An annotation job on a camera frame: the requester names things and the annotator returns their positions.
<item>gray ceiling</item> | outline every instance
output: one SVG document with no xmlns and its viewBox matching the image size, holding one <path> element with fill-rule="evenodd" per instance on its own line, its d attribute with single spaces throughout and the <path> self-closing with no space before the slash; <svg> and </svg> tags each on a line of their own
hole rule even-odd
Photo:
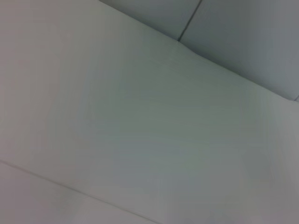
<svg viewBox="0 0 299 224">
<path fill-rule="evenodd" d="M 298 0 L 101 0 L 291 100 L 299 95 Z"/>
</svg>

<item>ceiling panel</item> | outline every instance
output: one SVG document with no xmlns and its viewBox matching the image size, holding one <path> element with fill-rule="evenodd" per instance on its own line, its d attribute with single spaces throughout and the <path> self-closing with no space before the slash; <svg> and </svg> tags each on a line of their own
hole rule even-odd
<svg viewBox="0 0 299 224">
<path fill-rule="evenodd" d="M 199 0 L 100 0 L 107 5 L 178 39 Z"/>
<path fill-rule="evenodd" d="M 181 42 L 265 88 L 299 95 L 298 0 L 203 0 Z"/>
</svg>

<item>ceiling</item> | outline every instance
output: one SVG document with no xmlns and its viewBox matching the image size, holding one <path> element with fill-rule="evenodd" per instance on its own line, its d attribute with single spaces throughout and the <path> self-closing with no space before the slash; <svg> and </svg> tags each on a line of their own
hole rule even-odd
<svg viewBox="0 0 299 224">
<path fill-rule="evenodd" d="M 101 0 L 277 93 L 299 95 L 298 0 Z"/>
</svg>

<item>white surface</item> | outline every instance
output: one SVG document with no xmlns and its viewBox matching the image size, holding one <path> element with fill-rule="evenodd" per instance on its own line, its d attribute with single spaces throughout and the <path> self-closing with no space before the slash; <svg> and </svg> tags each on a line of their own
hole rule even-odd
<svg viewBox="0 0 299 224">
<path fill-rule="evenodd" d="M 0 30 L 2 160 L 163 224 L 298 223 L 296 102 L 93 0 Z"/>
<path fill-rule="evenodd" d="M 253 82 L 299 95 L 298 0 L 203 0 L 181 42 Z"/>
<path fill-rule="evenodd" d="M 100 1 L 177 40 L 199 0 Z"/>
<path fill-rule="evenodd" d="M 2 163 L 0 199 L 5 224 L 154 224 Z"/>
</svg>

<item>white wall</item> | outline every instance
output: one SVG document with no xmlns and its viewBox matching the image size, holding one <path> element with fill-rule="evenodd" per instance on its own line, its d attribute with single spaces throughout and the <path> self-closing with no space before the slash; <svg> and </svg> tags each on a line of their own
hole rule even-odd
<svg viewBox="0 0 299 224">
<path fill-rule="evenodd" d="M 163 224 L 294 224 L 299 106 L 97 0 L 0 3 L 0 159 Z"/>
</svg>

